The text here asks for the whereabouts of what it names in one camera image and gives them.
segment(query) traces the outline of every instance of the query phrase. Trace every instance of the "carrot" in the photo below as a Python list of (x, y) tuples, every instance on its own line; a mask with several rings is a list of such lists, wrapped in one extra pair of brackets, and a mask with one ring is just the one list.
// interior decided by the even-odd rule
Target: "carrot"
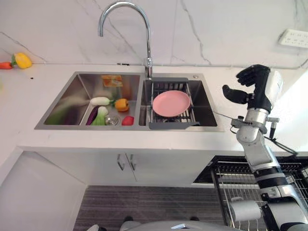
[(10, 62), (0, 63), (0, 69), (12, 69), (13, 66)]

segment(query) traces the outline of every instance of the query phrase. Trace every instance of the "cabinet handle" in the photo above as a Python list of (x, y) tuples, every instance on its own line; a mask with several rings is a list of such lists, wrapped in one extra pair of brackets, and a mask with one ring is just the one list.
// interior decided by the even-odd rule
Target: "cabinet handle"
[(119, 165), (120, 169), (123, 171), (124, 168), (125, 168), (125, 163), (121, 164), (121, 162), (120, 162), (120, 157), (121, 157), (121, 154), (118, 154), (118, 155), (117, 155), (116, 162), (117, 162), (117, 165)]
[(136, 164), (134, 164), (134, 154), (130, 155), (129, 163), (130, 163), (133, 171), (135, 171), (136, 170)]

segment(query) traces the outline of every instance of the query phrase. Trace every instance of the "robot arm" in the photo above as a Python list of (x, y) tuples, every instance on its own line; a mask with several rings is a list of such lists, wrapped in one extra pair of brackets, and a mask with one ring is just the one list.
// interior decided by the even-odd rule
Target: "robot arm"
[(254, 92), (250, 94), (232, 90), (227, 85), (222, 89), (228, 100), (248, 104), (245, 120), (243, 117), (233, 119), (231, 125), (239, 129), (236, 138), (244, 148), (247, 162), (261, 189), (261, 197), (268, 202), (262, 207), (267, 226), (270, 230), (286, 231), (298, 224), (308, 224), (308, 212), (303, 202), (292, 185), (287, 183), (263, 136), (267, 133), (267, 121), (272, 122), (272, 128), (278, 122), (277, 118), (269, 118), (268, 115), (282, 89), (282, 78), (278, 71), (259, 64), (241, 71), (236, 77), (242, 85), (255, 85)]

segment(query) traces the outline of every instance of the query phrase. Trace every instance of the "faucet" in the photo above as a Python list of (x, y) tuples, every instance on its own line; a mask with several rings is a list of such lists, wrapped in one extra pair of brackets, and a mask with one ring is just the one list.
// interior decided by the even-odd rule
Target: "faucet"
[(152, 77), (152, 72), (153, 72), (153, 62), (152, 62), (152, 57), (151, 57), (151, 36), (150, 36), (150, 22), (148, 17), (146, 16), (145, 12), (143, 11), (142, 8), (137, 6), (134, 3), (127, 2), (127, 1), (117, 1), (112, 4), (110, 4), (102, 13), (99, 23), (98, 23), (98, 35), (100, 37), (103, 37), (103, 24), (104, 21), (107, 17), (107, 15), (114, 9), (118, 7), (130, 7), (138, 11), (138, 13), (143, 17), (144, 22), (145, 22), (145, 27), (147, 29), (146, 33), (146, 38), (147, 38), (147, 58), (144, 59), (144, 66), (145, 66), (145, 76), (147, 78)]

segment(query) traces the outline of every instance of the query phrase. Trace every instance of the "dish drying rack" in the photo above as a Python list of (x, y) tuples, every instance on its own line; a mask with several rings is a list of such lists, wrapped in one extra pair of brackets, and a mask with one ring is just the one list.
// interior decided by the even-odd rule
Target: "dish drying rack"
[[(193, 112), (193, 101), (188, 86), (187, 78), (160, 77), (152, 78), (151, 81), (151, 106), (149, 128), (160, 129), (186, 129), (190, 126), (199, 126)], [(164, 117), (153, 110), (153, 100), (161, 93), (169, 90), (180, 90), (186, 93), (190, 99), (190, 107), (182, 114), (175, 117)]]
[[(280, 163), (289, 184), (292, 184), (303, 204), (308, 209), (308, 167), (302, 163)], [(260, 188), (249, 166), (245, 162), (218, 161), (212, 169), (212, 179), (218, 191), (220, 207), (226, 225), (244, 231), (267, 231), (261, 217), (257, 220), (235, 221), (231, 215), (231, 198), (242, 197), (254, 200), (261, 208)]]

